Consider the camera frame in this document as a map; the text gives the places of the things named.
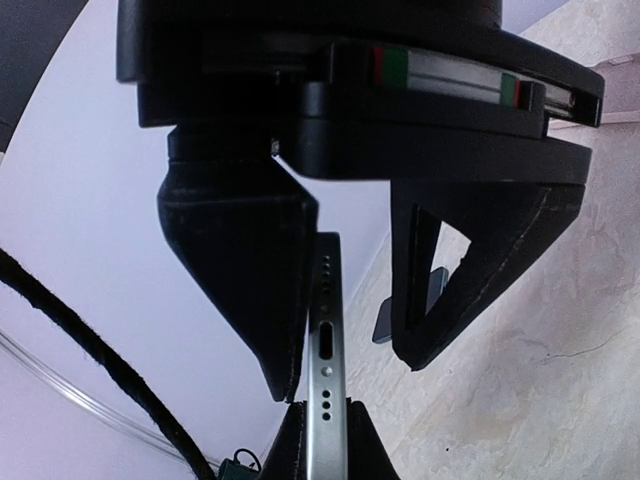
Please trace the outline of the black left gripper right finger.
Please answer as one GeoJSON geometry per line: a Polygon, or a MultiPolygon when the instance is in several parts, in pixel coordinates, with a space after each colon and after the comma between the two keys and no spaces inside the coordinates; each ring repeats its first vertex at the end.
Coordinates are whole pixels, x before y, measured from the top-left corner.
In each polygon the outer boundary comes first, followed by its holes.
{"type": "Polygon", "coordinates": [[[294,167],[322,180],[386,180],[391,189],[392,343],[421,370],[504,293],[579,214],[592,152],[556,138],[305,119],[294,167]],[[426,315],[438,234],[469,242],[426,315]]]}

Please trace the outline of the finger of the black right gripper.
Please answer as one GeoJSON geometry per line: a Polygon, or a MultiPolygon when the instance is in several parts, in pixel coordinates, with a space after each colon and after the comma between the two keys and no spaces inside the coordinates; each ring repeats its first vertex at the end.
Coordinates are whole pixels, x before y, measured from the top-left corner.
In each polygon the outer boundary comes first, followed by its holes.
{"type": "Polygon", "coordinates": [[[262,465],[260,480],[306,480],[307,402],[291,403],[262,465]]]}
{"type": "Polygon", "coordinates": [[[400,479],[363,402],[347,400],[347,430],[349,480],[400,479]]]}

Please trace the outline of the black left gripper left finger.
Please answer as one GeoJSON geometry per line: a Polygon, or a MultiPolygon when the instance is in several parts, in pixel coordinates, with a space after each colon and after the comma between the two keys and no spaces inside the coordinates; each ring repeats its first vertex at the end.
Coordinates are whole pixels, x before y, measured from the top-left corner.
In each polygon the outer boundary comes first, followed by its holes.
{"type": "Polygon", "coordinates": [[[317,200],[245,126],[179,125],[157,196],[169,247],[257,358],[276,402],[301,376],[317,200]]]}

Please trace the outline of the large silver phone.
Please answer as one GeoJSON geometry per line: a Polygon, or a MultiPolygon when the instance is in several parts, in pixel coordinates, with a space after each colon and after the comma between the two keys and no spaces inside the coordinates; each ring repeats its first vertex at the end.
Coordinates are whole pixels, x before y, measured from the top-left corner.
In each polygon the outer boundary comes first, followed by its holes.
{"type": "Polygon", "coordinates": [[[308,324],[306,477],[348,477],[341,242],[317,236],[308,324]]]}

